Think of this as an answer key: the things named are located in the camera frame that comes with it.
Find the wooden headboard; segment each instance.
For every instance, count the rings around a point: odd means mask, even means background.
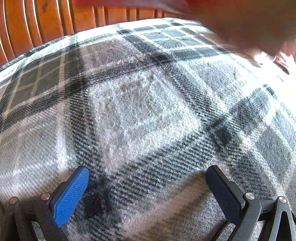
[[[177,17],[158,9],[78,8],[73,0],[0,0],[0,67],[50,40],[100,26]]]

